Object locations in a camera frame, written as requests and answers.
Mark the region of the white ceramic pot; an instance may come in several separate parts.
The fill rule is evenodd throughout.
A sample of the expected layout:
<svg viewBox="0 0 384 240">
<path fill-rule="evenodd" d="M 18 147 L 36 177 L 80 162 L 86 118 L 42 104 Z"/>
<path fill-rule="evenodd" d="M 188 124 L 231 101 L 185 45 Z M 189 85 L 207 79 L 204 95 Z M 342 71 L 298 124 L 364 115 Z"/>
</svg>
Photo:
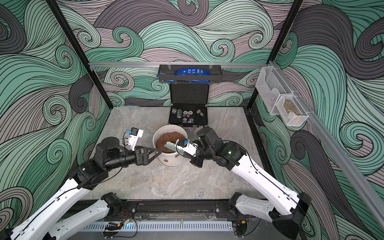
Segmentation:
<svg viewBox="0 0 384 240">
<path fill-rule="evenodd" d="M 176 144 L 177 140 L 186 139 L 187 137 L 187 132 L 176 125 L 167 125 L 158 129 L 153 136 L 154 147 L 162 152 L 157 157 L 158 161 L 166 167 L 178 167 L 184 164 L 188 159 L 177 151 L 166 148 L 165 144 L 167 142 Z"/>
</svg>

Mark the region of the teal scrub brush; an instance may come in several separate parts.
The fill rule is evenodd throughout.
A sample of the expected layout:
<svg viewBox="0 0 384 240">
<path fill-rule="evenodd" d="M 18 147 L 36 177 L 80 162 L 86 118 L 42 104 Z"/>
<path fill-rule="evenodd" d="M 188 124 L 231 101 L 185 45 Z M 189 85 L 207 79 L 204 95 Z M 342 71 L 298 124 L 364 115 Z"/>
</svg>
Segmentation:
<svg viewBox="0 0 384 240">
<path fill-rule="evenodd" d="M 184 154 L 186 151 L 185 151 L 185 148 L 183 148 L 182 146 L 179 146 L 177 144 L 174 144 L 172 142 L 167 142 L 165 145 L 164 145 L 165 148 L 168 148 L 174 152 L 180 152 L 181 154 Z"/>
</svg>

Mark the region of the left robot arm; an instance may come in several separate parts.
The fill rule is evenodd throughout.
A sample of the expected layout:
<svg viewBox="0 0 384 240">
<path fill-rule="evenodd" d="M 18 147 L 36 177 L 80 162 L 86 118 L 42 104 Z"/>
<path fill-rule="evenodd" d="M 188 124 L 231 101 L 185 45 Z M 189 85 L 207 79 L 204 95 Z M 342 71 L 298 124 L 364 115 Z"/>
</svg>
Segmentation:
<svg viewBox="0 0 384 240">
<path fill-rule="evenodd" d="M 65 240 L 85 226 L 110 215 L 124 212 L 122 201 L 114 193 L 103 195 L 88 208 L 63 220 L 64 214 L 83 196 L 103 181 L 110 180 L 113 169 L 129 165 L 146 166 L 162 152 L 136 146 L 137 138 L 128 139 L 130 148 L 121 146 L 116 137 L 96 145 L 93 158 L 81 164 L 64 185 L 31 217 L 12 229 L 1 231 L 2 240 Z"/>
</svg>

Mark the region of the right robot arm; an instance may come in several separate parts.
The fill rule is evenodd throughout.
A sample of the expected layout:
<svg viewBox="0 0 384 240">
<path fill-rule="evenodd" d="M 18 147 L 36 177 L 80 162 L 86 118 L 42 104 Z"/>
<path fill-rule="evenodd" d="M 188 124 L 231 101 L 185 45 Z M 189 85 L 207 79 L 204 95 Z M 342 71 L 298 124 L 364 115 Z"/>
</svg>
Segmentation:
<svg viewBox="0 0 384 240">
<path fill-rule="evenodd" d="M 272 223 L 283 236 L 295 240 L 302 231 L 311 197 L 280 183 L 262 169 L 243 146 L 234 141 L 222 140 L 211 127 L 200 129 L 197 137 L 195 141 L 182 140 L 178 144 L 178 148 L 190 157 L 191 164 L 201 168 L 205 160 L 212 160 L 246 180 L 265 199 L 253 199 L 237 193 L 231 198 L 231 205 L 242 215 Z"/>
</svg>

